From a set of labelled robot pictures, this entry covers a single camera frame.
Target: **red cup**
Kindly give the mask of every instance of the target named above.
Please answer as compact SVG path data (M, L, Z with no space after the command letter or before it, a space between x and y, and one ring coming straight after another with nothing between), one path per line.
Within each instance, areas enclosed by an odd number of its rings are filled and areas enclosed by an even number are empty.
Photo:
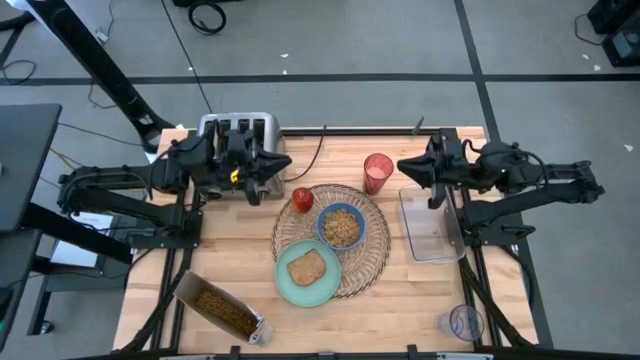
M387 155L371 154L364 161L364 192L376 195L393 174L393 161Z

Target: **white paper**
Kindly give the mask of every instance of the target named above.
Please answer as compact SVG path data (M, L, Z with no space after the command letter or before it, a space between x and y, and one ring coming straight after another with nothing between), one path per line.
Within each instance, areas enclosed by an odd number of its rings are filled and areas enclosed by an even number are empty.
M85 212L81 212L78 216L71 215L71 217L78 222L91 225L96 229L109 228L113 222L113 216ZM78 246L69 244L62 240L58 240L56 242L53 255L51 256L52 263L65 265L94 267L96 266L97 261L97 254L81 249Z

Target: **clear plastic container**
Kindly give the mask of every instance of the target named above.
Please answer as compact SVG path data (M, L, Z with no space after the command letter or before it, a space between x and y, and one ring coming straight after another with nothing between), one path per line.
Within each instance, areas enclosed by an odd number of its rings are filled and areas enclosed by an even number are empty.
M471 306L459 305L438 316L436 327L441 334L455 336L464 341L475 341L482 337L484 319Z
M429 209L430 197L431 191L418 185L400 189L400 217L413 259L433 264L458 261L465 248L449 192L439 209Z

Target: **woven placemat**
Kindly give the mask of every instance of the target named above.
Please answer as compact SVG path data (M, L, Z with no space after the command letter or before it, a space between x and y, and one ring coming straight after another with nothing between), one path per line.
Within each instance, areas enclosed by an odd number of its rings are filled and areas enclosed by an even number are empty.
M391 250L391 235L384 215L369 196L362 191L339 184L316 185L311 188L313 208L298 214L288 201L273 228L272 248L274 260L291 243L298 240L318 239L316 219L327 205L345 202L357 207L364 216L367 229L364 240L353 249L336 251L342 266L342 279L333 298L349 298L371 286L382 274Z

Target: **clear cup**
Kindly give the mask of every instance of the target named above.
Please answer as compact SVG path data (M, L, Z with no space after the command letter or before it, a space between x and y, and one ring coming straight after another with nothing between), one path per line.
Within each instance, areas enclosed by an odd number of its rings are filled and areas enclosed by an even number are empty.
M474 341L484 332L484 319L471 306L459 305L438 316L436 327L444 335L455 336L464 341Z

